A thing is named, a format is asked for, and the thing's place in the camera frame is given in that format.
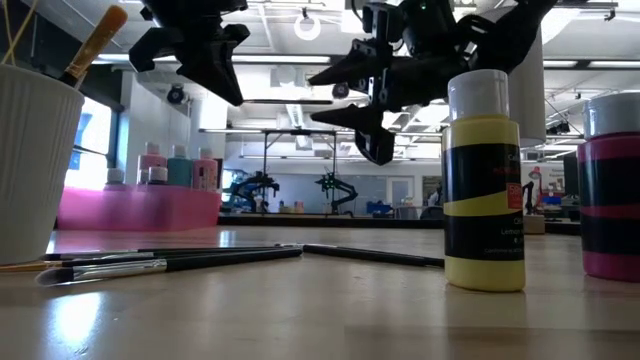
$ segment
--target paint bottle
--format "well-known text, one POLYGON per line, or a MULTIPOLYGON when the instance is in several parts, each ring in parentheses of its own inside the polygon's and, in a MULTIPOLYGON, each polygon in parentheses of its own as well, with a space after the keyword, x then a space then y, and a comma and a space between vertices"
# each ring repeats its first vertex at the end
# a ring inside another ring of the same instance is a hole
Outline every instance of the paint bottle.
POLYGON ((640 94, 590 100, 578 147, 582 262, 587 274, 640 282, 640 94))
POLYGON ((172 153, 171 158, 167 160, 167 184, 191 187, 193 162, 187 159, 187 149, 183 145, 173 145, 172 153))
POLYGON ((116 168, 107 169, 107 183, 104 185, 104 190, 125 191, 124 171, 116 168))
POLYGON ((146 185, 149 183, 149 169, 138 170, 138 185, 146 185))
POLYGON ((151 166, 149 168, 149 185, 166 185, 169 171, 162 166, 151 166))
POLYGON ((525 285, 518 124, 507 75, 478 70, 449 82, 443 134, 445 276, 482 291, 525 285))
POLYGON ((209 192, 218 189, 218 162, 209 148, 200 148, 200 159, 193 161, 193 188, 209 192))
POLYGON ((146 153, 138 157, 138 170, 149 170, 152 166, 167 167, 167 159, 160 155, 160 146, 153 142, 145 144, 146 153))

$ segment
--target paintbrush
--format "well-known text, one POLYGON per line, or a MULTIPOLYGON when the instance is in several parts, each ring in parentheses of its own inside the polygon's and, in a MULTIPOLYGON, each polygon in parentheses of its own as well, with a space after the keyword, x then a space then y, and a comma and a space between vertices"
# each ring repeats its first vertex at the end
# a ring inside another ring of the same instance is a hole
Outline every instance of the paintbrush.
POLYGON ((349 259, 369 260, 409 266, 444 267, 444 259, 425 256, 390 253, 375 250, 363 250, 323 244, 305 244, 302 251, 310 254, 335 256, 349 259))
POLYGON ((298 257, 301 254, 301 249, 290 248, 235 254, 154 259, 98 266, 74 266, 71 268, 45 270, 36 276, 36 282, 43 286, 50 286, 74 281, 110 279, 124 276, 202 269, 254 261, 284 259, 298 257))
POLYGON ((106 257, 101 259, 83 259, 83 260, 65 260, 65 261, 38 261, 28 264, 0 266, 0 273, 3 272, 26 272, 26 271, 43 271, 52 268, 89 266, 89 265, 105 265, 130 261, 142 261, 154 259, 153 256, 147 256, 147 253, 139 253, 140 256, 129 257, 106 257))
POLYGON ((83 77, 93 60, 98 57, 102 49, 107 46, 113 36, 127 22, 127 12, 119 6, 111 5, 104 14, 100 23, 93 29, 89 38, 82 44, 80 50, 71 61, 71 64, 58 78, 63 83, 75 87, 79 79, 83 77))
POLYGON ((109 251, 90 251, 78 253, 44 254, 40 257, 43 261, 73 260, 73 259, 101 259, 105 257, 136 256, 140 253, 150 254, 150 257, 163 256, 187 256, 191 254, 221 254, 246 251, 275 250, 276 246, 254 246, 254 247, 229 247, 229 248, 148 248, 148 249, 128 249, 109 251))

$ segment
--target paintbrush bristles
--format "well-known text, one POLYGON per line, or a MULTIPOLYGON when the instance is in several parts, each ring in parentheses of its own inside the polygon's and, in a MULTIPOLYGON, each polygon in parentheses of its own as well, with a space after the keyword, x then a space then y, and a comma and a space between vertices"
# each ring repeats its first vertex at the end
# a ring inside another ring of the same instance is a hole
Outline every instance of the paintbrush bristles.
POLYGON ((73 268, 49 269, 36 276, 36 283, 52 286, 73 281, 73 268))
POLYGON ((127 12, 124 9, 117 5, 111 5, 102 20, 100 20, 100 23, 93 29, 87 41, 82 44, 65 72, 79 79, 102 49, 107 46, 113 36, 127 22, 127 18, 127 12))

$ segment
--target yellow paint bottle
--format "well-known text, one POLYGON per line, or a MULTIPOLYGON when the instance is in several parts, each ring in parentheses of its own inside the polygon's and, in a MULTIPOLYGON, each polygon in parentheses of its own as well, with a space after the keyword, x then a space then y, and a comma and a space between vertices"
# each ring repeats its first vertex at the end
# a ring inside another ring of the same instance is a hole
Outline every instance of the yellow paint bottle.
POLYGON ((518 124, 509 119, 507 75, 478 70, 449 82, 443 134, 445 275, 482 291, 525 285, 518 124))

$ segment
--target ribbed white cup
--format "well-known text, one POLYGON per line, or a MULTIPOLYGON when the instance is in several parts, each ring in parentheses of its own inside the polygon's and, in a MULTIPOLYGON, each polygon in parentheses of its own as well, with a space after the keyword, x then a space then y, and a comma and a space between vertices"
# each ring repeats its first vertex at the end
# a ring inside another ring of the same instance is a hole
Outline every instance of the ribbed white cup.
POLYGON ((55 79, 0 65, 0 264, 45 253, 83 103, 55 79))

